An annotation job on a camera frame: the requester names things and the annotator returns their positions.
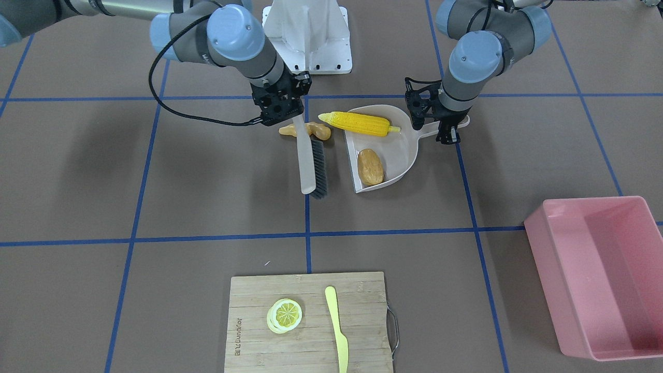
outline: cutting board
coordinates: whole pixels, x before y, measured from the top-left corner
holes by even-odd
[[[383,272],[233,277],[230,285],[225,373],[338,373],[338,355],[325,288],[336,288],[350,373],[393,373],[387,336]],[[278,335],[267,312],[281,298],[297,301],[301,323]]]

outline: pink plastic container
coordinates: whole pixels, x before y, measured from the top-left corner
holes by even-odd
[[[663,357],[663,238],[642,197],[546,200],[525,229],[562,353]]]

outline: lemon slice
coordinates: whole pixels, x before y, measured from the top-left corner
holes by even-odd
[[[267,327],[277,334],[295,329],[301,321],[302,308],[292,299],[279,299],[267,313]]]

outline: toy corn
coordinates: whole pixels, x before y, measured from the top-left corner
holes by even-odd
[[[388,119],[372,115],[331,112],[320,114],[318,118],[336,128],[365,135],[384,137],[389,132],[400,132],[400,127],[390,125]]]

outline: knife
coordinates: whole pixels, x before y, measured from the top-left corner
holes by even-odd
[[[333,325],[334,338],[336,339],[336,350],[338,351],[338,372],[347,373],[347,338],[341,333],[341,322],[338,319],[338,300],[336,299],[336,288],[327,286],[325,289],[327,307],[330,309],[331,324]]]

